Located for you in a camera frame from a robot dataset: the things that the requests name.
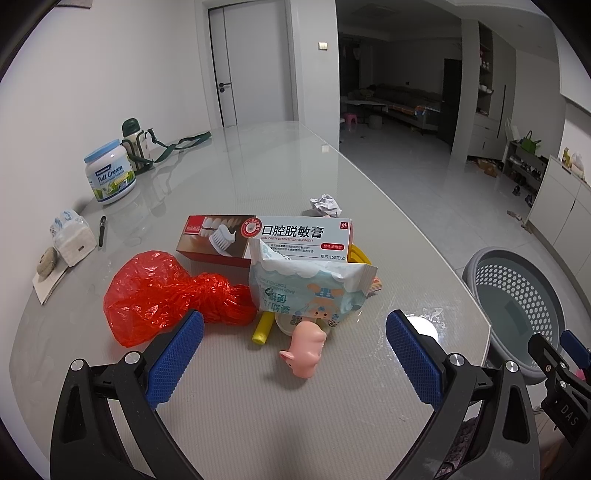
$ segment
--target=green strap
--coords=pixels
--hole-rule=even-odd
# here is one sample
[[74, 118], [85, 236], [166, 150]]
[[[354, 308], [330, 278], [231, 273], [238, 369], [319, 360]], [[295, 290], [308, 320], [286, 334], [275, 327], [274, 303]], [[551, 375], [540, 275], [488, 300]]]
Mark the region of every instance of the green strap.
[[[182, 138], [181, 140], [179, 140], [177, 143], [175, 144], [171, 144], [171, 145], [165, 145], [162, 142], [159, 142], [156, 139], [156, 135], [154, 135], [154, 130], [153, 129], [149, 129], [147, 131], [150, 134], [150, 137], [152, 139], [152, 143], [155, 143], [157, 145], [160, 145], [161, 147], [164, 147], [165, 150], [162, 152], [162, 154], [158, 157], [157, 160], [147, 160], [146, 158], [142, 158], [142, 157], [138, 157], [136, 155], [129, 155], [129, 159], [137, 162], [137, 163], [141, 163], [144, 166], [141, 167], [139, 170], [135, 171], [136, 175], [139, 175], [140, 173], [143, 173], [145, 171], [148, 171], [149, 169], [152, 168], [152, 166], [155, 163], [160, 163], [164, 160], [166, 160], [168, 158], [168, 156], [174, 151], [174, 150], [187, 150], [188, 148], [193, 148], [196, 147], [197, 145], [205, 142], [206, 140], [208, 140], [209, 138], [212, 137], [211, 132], [205, 132], [199, 135], [195, 135], [193, 137], [185, 137]], [[185, 143], [185, 142], [190, 142], [189, 145], [185, 145], [182, 147], [179, 147], [180, 144]]]

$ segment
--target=red and white box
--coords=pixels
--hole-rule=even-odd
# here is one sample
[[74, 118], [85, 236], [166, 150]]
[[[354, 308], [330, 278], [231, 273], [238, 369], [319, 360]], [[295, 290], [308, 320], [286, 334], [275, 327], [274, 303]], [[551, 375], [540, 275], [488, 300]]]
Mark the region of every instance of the red and white box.
[[249, 238], [259, 238], [294, 260], [346, 262], [352, 224], [330, 217], [191, 215], [177, 252], [191, 260], [249, 267]]

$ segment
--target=blue gripper pad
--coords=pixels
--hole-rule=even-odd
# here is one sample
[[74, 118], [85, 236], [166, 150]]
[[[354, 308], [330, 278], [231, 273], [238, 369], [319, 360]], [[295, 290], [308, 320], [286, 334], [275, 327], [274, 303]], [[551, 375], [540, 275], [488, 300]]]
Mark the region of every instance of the blue gripper pad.
[[565, 330], [560, 335], [560, 346], [566, 350], [574, 363], [581, 370], [589, 368], [591, 365], [591, 353], [585, 348], [581, 341], [575, 337], [570, 330]]
[[203, 315], [193, 312], [150, 369], [146, 400], [152, 410], [170, 400], [203, 339], [203, 331]]
[[411, 332], [396, 312], [388, 315], [386, 320], [388, 342], [413, 384], [419, 399], [437, 410], [443, 400], [441, 372], [423, 350], [415, 335], [418, 335], [416, 330], [413, 328]]

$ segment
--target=metal screw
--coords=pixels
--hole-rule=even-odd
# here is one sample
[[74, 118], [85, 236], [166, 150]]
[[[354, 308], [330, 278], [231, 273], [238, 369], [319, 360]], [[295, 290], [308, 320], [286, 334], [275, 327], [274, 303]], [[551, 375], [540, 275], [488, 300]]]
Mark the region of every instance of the metal screw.
[[453, 353], [449, 356], [449, 361], [456, 367], [461, 367], [464, 364], [464, 357], [462, 357], [459, 353]]
[[511, 373], [515, 373], [519, 370], [519, 367], [517, 366], [517, 364], [511, 360], [509, 360], [506, 364], [505, 367], [507, 368], [507, 370]]
[[70, 368], [77, 372], [78, 370], [80, 370], [82, 367], [84, 366], [84, 360], [81, 360], [80, 358], [78, 360], [74, 360], [72, 362], [72, 364], [70, 365]]
[[139, 362], [139, 353], [138, 352], [129, 352], [127, 355], [125, 355], [125, 363], [126, 364], [136, 364], [137, 362]]

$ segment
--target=red plastic bag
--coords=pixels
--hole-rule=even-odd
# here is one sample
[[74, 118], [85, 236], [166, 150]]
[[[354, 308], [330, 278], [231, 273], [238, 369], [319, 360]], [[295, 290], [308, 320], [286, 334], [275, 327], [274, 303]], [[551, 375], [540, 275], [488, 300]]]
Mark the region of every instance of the red plastic bag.
[[201, 312], [206, 322], [247, 325], [256, 315], [250, 289], [231, 286], [216, 273], [191, 277], [166, 252], [136, 255], [113, 278], [103, 311], [115, 339], [131, 347], [152, 339], [162, 328], [175, 325], [188, 309]]

